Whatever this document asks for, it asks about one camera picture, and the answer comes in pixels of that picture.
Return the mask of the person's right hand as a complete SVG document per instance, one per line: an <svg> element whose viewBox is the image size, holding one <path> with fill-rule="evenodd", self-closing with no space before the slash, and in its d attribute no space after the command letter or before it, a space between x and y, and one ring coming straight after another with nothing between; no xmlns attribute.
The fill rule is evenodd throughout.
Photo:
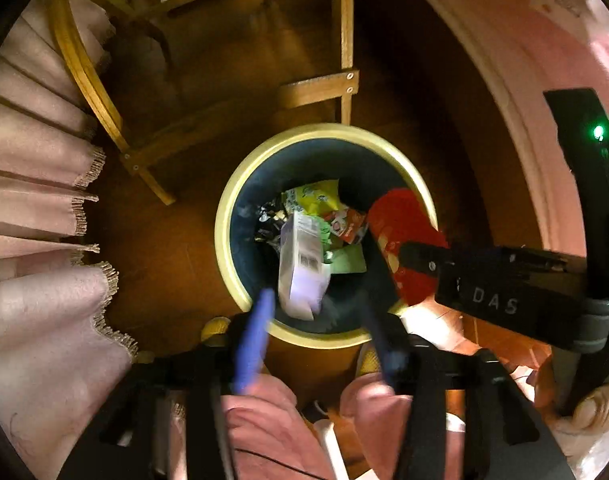
<svg viewBox="0 0 609 480"><path fill-rule="evenodd" d="M585 396L573 414L563 416L555 408L557 385L552 358L540 366L535 382L535 407L550 428L569 462L579 460L609 430L609 384Z"/></svg>

